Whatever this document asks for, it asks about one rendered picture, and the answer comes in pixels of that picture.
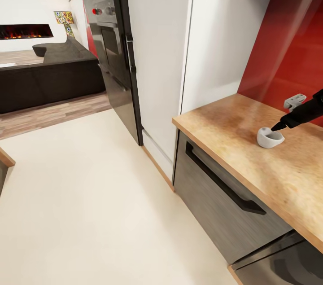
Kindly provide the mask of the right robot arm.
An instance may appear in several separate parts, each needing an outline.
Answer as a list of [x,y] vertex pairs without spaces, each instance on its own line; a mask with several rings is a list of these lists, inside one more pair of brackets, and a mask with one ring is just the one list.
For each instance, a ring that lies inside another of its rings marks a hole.
[[271,130],[297,127],[323,116],[323,89],[315,93],[312,100],[302,104],[305,99],[306,96],[300,93],[285,100],[284,108],[289,109],[290,113],[283,116]]

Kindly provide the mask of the coffee cup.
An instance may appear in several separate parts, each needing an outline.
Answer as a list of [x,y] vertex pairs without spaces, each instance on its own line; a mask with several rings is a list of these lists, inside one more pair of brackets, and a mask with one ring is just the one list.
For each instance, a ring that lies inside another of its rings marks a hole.
[[284,137],[277,131],[272,131],[268,127],[263,127],[258,131],[257,143],[263,148],[272,148],[281,144]]

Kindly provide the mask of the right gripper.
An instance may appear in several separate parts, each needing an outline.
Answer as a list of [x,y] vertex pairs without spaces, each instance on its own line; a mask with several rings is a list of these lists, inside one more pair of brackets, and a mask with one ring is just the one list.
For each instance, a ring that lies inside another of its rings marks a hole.
[[284,129],[286,127],[293,128],[300,124],[310,122],[313,119],[319,118],[320,115],[313,114],[307,109],[307,103],[304,103],[294,109],[292,112],[283,116],[275,126],[271,128],[272,131]]

